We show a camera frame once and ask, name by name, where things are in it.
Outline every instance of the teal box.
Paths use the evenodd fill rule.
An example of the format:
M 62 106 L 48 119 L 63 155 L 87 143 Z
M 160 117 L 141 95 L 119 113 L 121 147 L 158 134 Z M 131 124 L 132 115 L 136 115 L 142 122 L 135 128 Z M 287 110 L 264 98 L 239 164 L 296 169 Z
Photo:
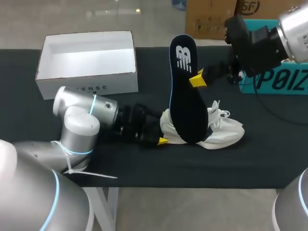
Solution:
M 245 22 L 249 30 L 256 30 L 262 26 L 271 29 L 278 25 L 277 20 L 246 19 Z M 285 62 L 256 76 L 256 80 L 259 94 L 307 95 L 308 63 Z M 253 78 L 247 77 L 245 73 L 239 86 L 242 93 L 255 93 Z

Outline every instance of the black cable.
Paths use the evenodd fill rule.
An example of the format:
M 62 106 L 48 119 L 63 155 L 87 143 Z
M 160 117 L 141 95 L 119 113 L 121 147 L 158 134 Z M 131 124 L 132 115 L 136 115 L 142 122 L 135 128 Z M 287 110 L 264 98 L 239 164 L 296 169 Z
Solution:
M 308 126 L 308 123 L 304 123 L 304 122 L 298 122 L 298 121 L 292 121 L 290 119 L 286 119 L 278 114 L 276 114 L 275 112 L 273 112 L 272 110 L 270 110 L 265 104 L 264 102 L 260 99 L 259 97 L 259 94 L 258 94 L 258 91 L 257 91 L 257 80 L 256 80 L 256 76 L 253 77 L 253 84 L 254 84 L 254 89 L 255 89 L 255 95 L 258 99 L 258 101 L 260 102 L 260 104 L 263 106 L 263 108 L 268 112 L 270 113 L 272 116 L 286 122 L 286 123 L 289 123 L 289 124 L 293 124 L 293 125 L 298 125 L 298 126 Z

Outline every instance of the shoelace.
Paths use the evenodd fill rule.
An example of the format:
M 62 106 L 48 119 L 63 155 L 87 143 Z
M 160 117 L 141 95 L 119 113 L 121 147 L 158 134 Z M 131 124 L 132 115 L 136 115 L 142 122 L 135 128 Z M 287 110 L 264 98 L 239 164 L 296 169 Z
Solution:
M 229 111 L 226 111 L 226 110 L 220 110 L 218 108 L 218 116 L 217 118 L 212 122 L 212 124 L 214 124 L 214 126 L 216 128 L 219 128 L 221 129 L 221 124 L 222 124 L 222 119 L 223 118 L 228 118 L 230 116 L 230 112 Z
M 113 177 L 113 176 L 107 176 L 107 175 L 91 173 L 91 172 L 83 172 L 83 170 L 86 169 L 87 166 L 85 166 L 84 168 L 80 168 L 80 169 L 72 169 L 71 161 L 69 159 L 69 155 L 73 155 L 73 153 L 71 153 L 69 150 L 67 150 L 65 147 L 63 147 L 61 142 L 59 142 L 59 141 L 51 141 L 51 142 L 58 144 L 62 148 L 62 150 L 63 150 L 63 153 L 64 153 L 65 158 L 66 158 L 67 166 L 68 166 L 68 170 L 65 173 L 68 173 L 68 174 L 80 173 L 80 174 L 86 174 L 86 175 L 93 175 L 93 176 L 97 176 L 97 177 L 105 177 L 105 178 L 117 179 L 117 177 Z

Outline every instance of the white table leg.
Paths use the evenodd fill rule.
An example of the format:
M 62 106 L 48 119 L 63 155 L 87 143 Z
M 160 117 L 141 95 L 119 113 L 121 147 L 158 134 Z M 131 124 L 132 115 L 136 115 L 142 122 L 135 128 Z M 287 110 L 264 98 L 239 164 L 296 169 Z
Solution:
M 117 202 L 119 197 L 119 188 L 110 187 L 108 191 L 107 204 L 110 208 L 111 217 L 116 223 Z
M 103 231 L 116 231 L 116 224 L 102 188 L 83 188 L 90 198 L 97 221 Z

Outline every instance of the concrete floor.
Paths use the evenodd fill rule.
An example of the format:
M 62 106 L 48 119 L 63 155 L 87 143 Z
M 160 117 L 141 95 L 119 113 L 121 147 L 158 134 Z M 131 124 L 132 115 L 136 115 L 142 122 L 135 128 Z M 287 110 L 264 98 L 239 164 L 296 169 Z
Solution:
M 0 49 L 41 49 L 50 34 L 131 30 L 137 47 L 184 32 L 171 0 L 1 0 Z M 225 45 L 197 40 L 198 45 Z M 118 231 L 271 231 L 275 190 L 120 190 Z

